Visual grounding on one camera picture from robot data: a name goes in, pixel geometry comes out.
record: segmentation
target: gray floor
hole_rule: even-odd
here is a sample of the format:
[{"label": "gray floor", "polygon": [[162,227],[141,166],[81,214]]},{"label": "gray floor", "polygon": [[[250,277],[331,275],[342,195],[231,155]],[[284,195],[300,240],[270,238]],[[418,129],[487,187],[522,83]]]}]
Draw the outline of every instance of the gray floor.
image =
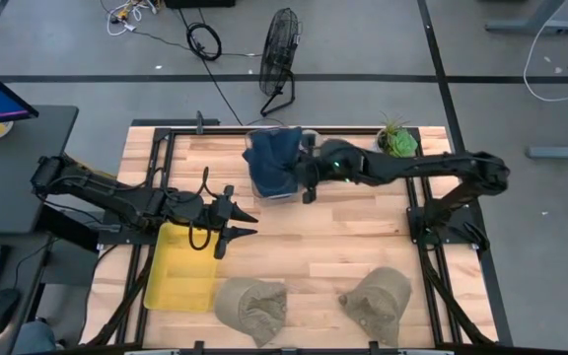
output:
[{"label": "gray floor", "polygon": [[[537,4],[428,0],[447,74],[521,75],[533,38],[490,34],[483,25],[488,19],[526,16]],[[225,50],[261,52],[272,14],[285,6],[304,23],[296,73],[435,74],[415,1],[238,0],[235,8],[203,12]],[[143,15],[138,30],[183,42],[183,28],[172,13]],[[195,11],[186,15],[197,20]],[[568,19],[568,2],[558,19]],[[258,66],[258,59],[240,57],[211,64],[214,73],[223,74],[257,73]],[[529,72],[568,75],[567,66],[568,36],[542,37]],[[205,71],[179,48],[138,35],[107,35],[96,1],[11,1],[0,19],[0,75],[133,74]],[[190,118],[200,109],[223,124],[236,124],[211,83],[10,86],[34,104],[78,106],[67,151],[111,173],[118,170],[134,118]],[[533,88],[550,98],[568,95],[568,85]],[[265,97],[255,82],[222,83],[221,89],[244,122],[258,118]],[[301,82],[297,92],[295,103],[273,117],[289,124],[365,125],[378,124],[384,111],[414,125],[446,125],[437,84]],[[524,155],[531,144],[568,145],[568,102],[542,103],[523,85],[453,84],[451,92],[467,149],[496,154],[512,169],[510,190],[481,203],[515,344],[568,349],[568,164]],[[40,309],[58,321],[57,332],[67,339],[80,330],[77,315],[85,291],[72,290],[49,291],[54,296]]]}]

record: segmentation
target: fan stand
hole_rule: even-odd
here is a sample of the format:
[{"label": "fan stand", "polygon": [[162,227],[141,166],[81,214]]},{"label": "fan stand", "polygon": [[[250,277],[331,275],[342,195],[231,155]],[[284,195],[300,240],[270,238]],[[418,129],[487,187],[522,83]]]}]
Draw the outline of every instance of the fan stand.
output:
[{"label": "fan stand", "polygon": [[282,91],[278,91],[275,94],[273,94],[271,96],[271,98],[266,102],[266,104],[264,104],[264,106],[262,107],[262,109],[260,110],[260,114],[262,114],[262,117],[266,117],[268,114],[275,112],[283,107],[286,107],[290,104],[293,103],[293,101],[295,100],[295,75],[293,75],[293,72],[290,70],[286,71],[286,75],[291,79],[291,100],[288,101],[288,103],[284,103],[280,106],[274,107],[272,109],[266,110],[266,108],[271,104],[271,102],[273,101],[273,99],[275,99],[277,96],[279,95],[283,95],[284,93],[282,93]]}]

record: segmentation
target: yellow plastic bin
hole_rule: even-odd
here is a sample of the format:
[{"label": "yellow plastic bin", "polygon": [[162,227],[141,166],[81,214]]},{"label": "yellow plastic bin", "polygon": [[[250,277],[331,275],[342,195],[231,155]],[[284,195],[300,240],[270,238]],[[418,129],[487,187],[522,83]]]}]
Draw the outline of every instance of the yellow plastic bin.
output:
[{"label": "yellow plastic bin", "polygon": [[[144,306],[149,310],[207,312],[214,298],[218,260],[214,247],[218,233],[211,233],[209,245],[194,250],[188,240],[189,228],[166,223],[159,229]],[[193,229],[192,239],[202,246],[207,231]]]}]

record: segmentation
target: wooden table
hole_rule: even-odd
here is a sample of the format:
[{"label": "wooden table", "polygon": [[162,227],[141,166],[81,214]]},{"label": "wooden table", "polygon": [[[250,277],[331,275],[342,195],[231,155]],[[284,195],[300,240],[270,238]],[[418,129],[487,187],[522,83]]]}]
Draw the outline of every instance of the wooden table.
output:
[{"label": "wooden table", "polygon": [[[154,130],[130,128],[120,181],[134,184],[144,180]],[[419,130],[425,155],[450,150],[444,127]],[[374,139],[372,135],[341,138],[361,147],[371,147]],[[259,220],[256,225],[234,224],[255,228],[259,233],[229,245],[219,263],[217,281],[220,284],[229,277],[244,276],[286,284],[286,326],[266,347],[366,348],[370,339],[340,310],[337,296],[353,289],[378,266],[394,267],[411,280],[413,293],[400,322],[400,346],[433,346],[418,252],[410,240],[405,216],[408,198],[403,179],[379,187],[322,184],[318,200],[310,205],[302,204],[299,198],[267,201],[254,197],[251,191],[248,166],[241,156],[246,147],[244,136],[181,136],[175,144],[170,186],[196,190],[203,168],[209,167],[209,187],[222,191],[225,184],[232,184],[236,188],[233,199]],[[431,179],[435,196],[444,195],[457,183],[454,177]],[[120,246],[99,265],[83,342],[98,333],[120,302],[130,251],[131,246]],[[445,252],[458,302],[484,334],[496,339],[476,253],[468,245],[445,246]],[[139,301],[134,305],[127,341],[133,339]],[[439,298],[438,307],[445,340],[451,341]],[[208,348],[255,347],[247,335],[222,325],[211,312],[149,312],[145,348],[191,348],[195,340],[204,340]]]}]

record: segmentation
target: blue cloth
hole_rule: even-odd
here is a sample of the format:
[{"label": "blue cloth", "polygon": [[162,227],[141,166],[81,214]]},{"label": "blue cloth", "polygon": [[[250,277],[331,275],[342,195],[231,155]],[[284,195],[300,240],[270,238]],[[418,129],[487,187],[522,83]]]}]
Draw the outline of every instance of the blue cloth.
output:
[{"label": "blue cloth", "polygon": [[21,326],[12,354],[35,354],[54,350],[56,339],[49,325],[42,321],[30,321]]},{"label": "blue cloth", "polygon": [[299,155],[302,128],[258,130],[249,139],[251,148],[245,150],[243,158],[259,194],[272,197],[297,192],[292,169]]}]

